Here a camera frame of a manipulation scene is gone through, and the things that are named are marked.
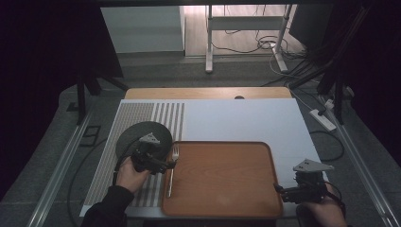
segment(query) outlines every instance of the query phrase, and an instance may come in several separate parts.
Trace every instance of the power strip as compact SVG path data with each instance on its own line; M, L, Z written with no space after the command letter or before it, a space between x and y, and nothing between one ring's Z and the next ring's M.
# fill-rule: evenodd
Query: power strip
M321 125L327 130L327 131L333 131L337 127L331 123L324 115L318 115L319 111L318 110L313 110L309 112L315 118Z
M333 108L334 108L333 99L327 99L326 103L324 103L324 107L327 110L330 110L330 111L333 110Z

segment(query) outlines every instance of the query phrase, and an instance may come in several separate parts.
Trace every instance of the gray carpet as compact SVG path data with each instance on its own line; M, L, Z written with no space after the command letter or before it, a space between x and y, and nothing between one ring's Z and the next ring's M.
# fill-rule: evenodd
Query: gray carpet
M121 81L130 87L261 86L268 81L281 77L271 72L269 58L216 59L213 74L206 74L203 59L185 59L180 56L163 58L125 55L120 56L125 75ZM294 66L296 62L288 62L288 65ZM124 97L121 90L104 80L100 79L99 81L103 88L102 94L98 98L89 98L87 95L89 104L93 103L94 105L94 114L89 126L101 127L96 140L97 143L107 138L119 101ZM272 84L272 86L282 85L283 82ZM316 86L316 82L310 81L303 88L306 92L316 95L314 89ZM311 108L321 108L321 104L311 96L298 90L294 92ZM66 143L76 128L77 113L66 111L70 103L76 101L75 87L69 88L61 94L60 107L41 144L16 183L0 203L0 223L2 226L26 226ZM401 217L399 205L401 204L401 189L398 187L401 184L400 167L360 121L349 102L344 101L343 105L343 117L348 131L390 201L393 210L396 211L396 215ZM310 110L301 102L299 102L299 106L309 131L322 131L322 126L308 114ZM340 153L340 144L332 137L321 133L312 134L311 137L321 158L330 158ZM83 138L80 143L88 144L92 143L92 140L91 137ZM77 174L72 186L70 204L73 218L77 223L81 221L78 213L86 197L104 146L105 143L102 143L94 149ZM67 210L68 188L79 164L89 151L91 148L78 148L58 195L44 221L44 226L73 226ZM347 204L349 224L354 226L385 226L370 199L370 195L355 171L347 151L341 159L328 162L328 164L336 168L327 174L329 180L340 189L343 201ZM141 220L134 220L131 226L141 226L141 223ZM279 220L277 225L298 226L294 219Z

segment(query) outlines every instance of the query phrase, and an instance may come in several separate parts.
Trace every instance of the metal stand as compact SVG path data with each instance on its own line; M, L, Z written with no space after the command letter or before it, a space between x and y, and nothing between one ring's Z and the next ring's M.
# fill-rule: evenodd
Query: metal stand
M275 44L274 48L272 49L274 58L276 59L277 64L282 73L288 72L286 63L283 60L283 55L282 55L282 51L281 51L281 42L283 41L284 33L286 33L286 27L287 27L287 23L289 20L289 14L291 13L291 8L292 8L292 5L288 5L288 9L283 18L283 24L281 25L280 32L278 33L277 43Z
M121 83L120 81L107 77L103 75L100 72L97 72L96 70L92 70L95 72L97 75L99 75L100 78L105 79L112 85L120 88L121 90L127 92L130 88L125 85L124 83ZM77 92L78 92L78 122L77 125L80 125L82 122L83 118L86 115L86 101L85 101L85 86L88 89L89 93L91 96L98 96L100 95L101 92L101 87L100 84L98 83L97 79L95 76L91 74L84 74L78 73L78 78L77 78Z
M282 73L288 71L283 61L281 52L281 42L291 13L292 5L288 5L288 9L284 16L224 16L213 17L212 5L209 5L209 15L207 17L207 49L206 49L206 72L213 72L213 46L212 32L213 30L279 30L277 42L272 49L274 57L280 67Z
M341 68L341 60L343 55L349 46L350 42L354 38L357 30L363 22L363 19L366 17L369 12L370 6L361 6L358 10L357 16L345 34L344 40L341 42L340 47L334 54L333 58L324 65L321 69L316 72L313 72L302 79L299 79L295 82L292 82L288 85L289 89L295 89L304 83L314 79L322 74L324 77L318 85L318 94L326 95L330 89L333 87L334 83L336 83L335 87L335 106L334 106L334 114L335 117L339 120L340 124L343 124L342 116L341 116L341 103L342 103L342 85L343 85L343 66Z

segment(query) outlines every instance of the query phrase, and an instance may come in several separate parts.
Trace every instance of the striped pattern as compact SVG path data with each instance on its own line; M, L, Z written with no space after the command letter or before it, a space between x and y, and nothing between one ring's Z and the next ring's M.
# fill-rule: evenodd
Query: striped pattern
M165 125L170 130L174 141L180 141L183 131L183 113L183 103L130 103L122 101L84 205L91 206L101 201L106 195L107 188L112 183L113 169L117 162L117 157L114 155L115 145L124 130L139 122L155 121ZM150 175L142 189L135 194L135 200L131 206L160 206L162 186L162 174Z

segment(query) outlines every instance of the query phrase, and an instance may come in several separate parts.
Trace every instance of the human hand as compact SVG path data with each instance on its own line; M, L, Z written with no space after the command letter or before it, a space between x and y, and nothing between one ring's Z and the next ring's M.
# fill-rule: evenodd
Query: human hand
M137 172L133 167L131 157L127 157L120 166L115 185L125 187L133 194L142 187L149 173L149 170Z
M330 184L326 184L327 190L334 194ZM313 213L315 219L324 227L346 227L340 206L333 199L325 196L319 202L304 202L303 205Z

